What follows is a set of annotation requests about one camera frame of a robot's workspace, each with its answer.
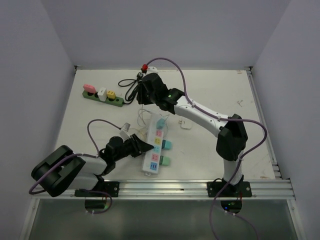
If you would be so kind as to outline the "white multi-socket power strip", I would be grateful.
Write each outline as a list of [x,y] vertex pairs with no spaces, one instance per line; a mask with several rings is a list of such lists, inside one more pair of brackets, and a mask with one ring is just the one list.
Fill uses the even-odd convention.
[[155,137],[162,138],[164,137],[164,128],[157,129],[156,122],[159,119],[164,119],[161,115],[157,113],[152,113],[151,118],[148,124],[146,142],[154,146],[153,150],[150,150],[145,153],[142,163],[142,171],[147,175],[156,175],[158,174],[160,167],[160,157],[162,151],[162,144],[158,145],[154,143]]

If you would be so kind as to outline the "teal cube plug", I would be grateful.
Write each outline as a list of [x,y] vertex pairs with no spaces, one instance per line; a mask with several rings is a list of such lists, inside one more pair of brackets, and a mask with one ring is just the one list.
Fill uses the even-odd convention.
[[170,150],[170,149],[172,149],[172,142],[171,141],[169,141],[169,140],[163,140],[162,141],[162,145],[161,145],[161,148],[163,149],[163,150]]

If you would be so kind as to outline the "green cube plug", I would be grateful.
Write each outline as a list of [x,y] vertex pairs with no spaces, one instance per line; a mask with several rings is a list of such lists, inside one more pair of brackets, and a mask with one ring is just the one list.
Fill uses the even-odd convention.
[[161,166],[169,166],[171,164],[171,159],[167,156],[160,156],[159,164]]

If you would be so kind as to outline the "light blue charger plug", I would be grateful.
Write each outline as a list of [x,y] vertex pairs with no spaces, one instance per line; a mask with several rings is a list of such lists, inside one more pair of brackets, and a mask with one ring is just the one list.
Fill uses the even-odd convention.
[[166,125],[166,122],[163,118],[159,119],[157,122],[156,122],[156,128],[158,130],[162,130]]

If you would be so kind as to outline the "white plug adapter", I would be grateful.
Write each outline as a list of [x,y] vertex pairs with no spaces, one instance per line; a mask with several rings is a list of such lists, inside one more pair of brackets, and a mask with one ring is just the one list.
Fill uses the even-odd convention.
[[193,122],[191,120],[189,120],[187,118],[183,118],[183,117],[178,121],[178,124],[182,130],[189,131],[193,127]]

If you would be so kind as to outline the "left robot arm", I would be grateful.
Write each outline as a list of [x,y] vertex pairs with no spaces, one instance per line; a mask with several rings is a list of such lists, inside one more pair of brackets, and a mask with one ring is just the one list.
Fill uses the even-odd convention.
[[116,167],[116,162],[128,156],[139,157],[154,149],[154,146],[141,140],[135,134],[126,140],[112,137],[97,156],[87,153],[74,153],[66,145],[58,147],[31,171],[35,180],[29,189],[30,195],[48,193],[57,197],[66,190],[87,190],[92,196],[103,193],[103,176]]

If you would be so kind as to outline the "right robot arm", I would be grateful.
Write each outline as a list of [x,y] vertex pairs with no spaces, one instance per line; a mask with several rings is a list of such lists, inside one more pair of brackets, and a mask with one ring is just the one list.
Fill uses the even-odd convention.
[[228,117],[197,105],[181,90],[167,88],[155,72],[137,74],[137,101],[140,105],[155,104],[162,111],[184,117],[213,134],[217,138],[216,152],[223,158],[223,192],[232,197],[241,190],[243,174],[239,161],[248,135],[239,115]]

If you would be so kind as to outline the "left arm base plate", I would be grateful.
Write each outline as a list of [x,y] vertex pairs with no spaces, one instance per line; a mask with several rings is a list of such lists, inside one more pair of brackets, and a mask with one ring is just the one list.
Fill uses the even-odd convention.
[[119,195],[120,182],[119,181],[101,181],[92,190],[77,189],[74,193],[75,197],[106,197],[107,194],[116,198]]

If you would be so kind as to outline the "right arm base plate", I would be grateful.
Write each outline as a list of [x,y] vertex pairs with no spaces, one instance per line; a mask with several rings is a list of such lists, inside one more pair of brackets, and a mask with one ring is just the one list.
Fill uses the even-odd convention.
[[[220,180],[208,181],[206,183],[206,190],[209,198],[214,198],[217,193],[225,186],[227,182]],[[250,198],[252,197],[251,185],[248,181],[240,181],[236,185],[229,184],[218,197],[221,198]]]

